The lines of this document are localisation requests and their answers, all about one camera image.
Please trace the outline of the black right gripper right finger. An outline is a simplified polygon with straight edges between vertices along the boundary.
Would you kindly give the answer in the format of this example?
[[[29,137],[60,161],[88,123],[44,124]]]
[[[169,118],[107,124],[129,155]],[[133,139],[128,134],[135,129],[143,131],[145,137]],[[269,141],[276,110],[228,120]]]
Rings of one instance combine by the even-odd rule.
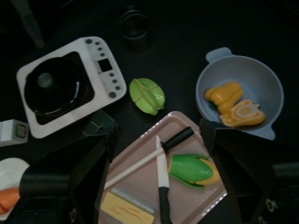
[[[299,224],[299,150],[205,119],[200,135],[235,224]]]

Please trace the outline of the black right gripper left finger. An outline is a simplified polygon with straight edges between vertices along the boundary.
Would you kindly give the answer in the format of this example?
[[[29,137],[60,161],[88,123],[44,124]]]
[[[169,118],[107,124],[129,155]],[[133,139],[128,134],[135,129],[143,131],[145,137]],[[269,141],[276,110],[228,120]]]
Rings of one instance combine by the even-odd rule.
[[[117,123],[97,111],[80,139],[25,169],[20,199],[2,224],[99,224],[117,134]]]

